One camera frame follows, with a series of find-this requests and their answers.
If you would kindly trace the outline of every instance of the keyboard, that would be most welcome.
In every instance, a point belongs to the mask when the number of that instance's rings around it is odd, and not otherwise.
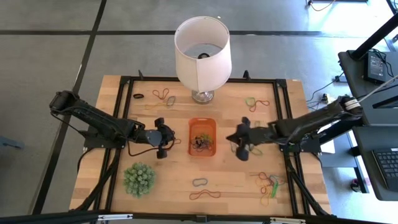
[[[398,149],[373,150],[372,153],[386,187],[398,191]]]

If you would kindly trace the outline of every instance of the wooden tabletop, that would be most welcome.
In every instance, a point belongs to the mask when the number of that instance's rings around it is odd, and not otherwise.
[[[106,75],[103,78],[96,107],[109,114],[118,92],[120,76]],[[294,117],[308,113],[302,83],[287,80],[289,98]],[[171,108],[156,106],[148,110],[146,105],[156,105],[160,100],[152,94],[153,90],[170,90],[169,96],[176,96]],[[120,114],[123,111],[127,88],[124,88]],[[131,99],[129,119],[138,120],[147,129],[155,129],[154,120],[165,119],[165,124],[175,131],[175,137],[182,140],[175,145],[165,159],[156,159],[155,151],[140,156],[130,157],[127,149],[122,150],[117,174],[112,212],[139,213],[174,213],[174,214],[209,214],[209,215],[278,215],[290,216],[289,190],[287,184],[279,186],[275,198],[269,199],[264,206],[260,198],[260,187],[256,184],[256,174],[266,172],[286,179],[283,155],[276,144],[263,144],[257,148],[262,156],[250,155],[247,162],[240,161],[231,152],[231,145],[225,139],[236,130],[242,116],[247,116],[252,124],[260,121],[262,126],[277,120],[275,98],[271,84],[264,83],[226,83],[215,91],[213,101],[208,105],[199,105],[191,99],[191,91],[180,82],[134,82],[133,94],[142,93],[143,99]],[[250,112],[244,99],[255,97],[268,100],[270,105],[258,104],[255,112]],[[188,121],[191,118],[213,118],[217,125],[217,152],[213,157],[197,158],[188,154]],[[130,142],[132,153],[141,152],[151,146]],[[76,208],[94,188],[100,175],[104,149],[94,149],[82,160],[80,171],[73,191],[70,208]],[[330,212],[329,200],[319,161],[311,154],[301,154],[305,183],[317,202]],[[150,165],[157,174],[155,186],[150,194],[138,199],[126,193],[123,186],[123,171],[135,162]],[[206,186],[194,187],[192,180],[207,178]],[[104,188],[101,208],[104,208],[108,186]],[[220,198],[202,195],[197,200],[190,200],[189,195],[203,189],[221,192]],[[301,196],[296,186],[299,211],[302,210]]]

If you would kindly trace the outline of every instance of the orange basket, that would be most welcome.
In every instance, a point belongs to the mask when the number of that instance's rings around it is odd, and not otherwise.
[[[216,154],[216,121],[211,118],[189,120],[188,153],[195,157],[210,157]]]

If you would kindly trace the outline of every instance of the green succulent plant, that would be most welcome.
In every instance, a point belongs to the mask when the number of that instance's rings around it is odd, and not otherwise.
[[[156,173],[150,166],[141,162],[133,164],[124,171],[123,185],[126,193],[137,198],[149,194],[155,184],[155,177]]]

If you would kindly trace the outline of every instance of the white lampshade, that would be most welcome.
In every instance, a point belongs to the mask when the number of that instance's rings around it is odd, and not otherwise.
[[[228,28],[212,17],[200,16],[183,22],[175,32],[175,68],[178,79],[190,90],[216,90],[228,80],[232,71]],[[208,58],[189,57],[185,52],[201,44],[221,50]]]

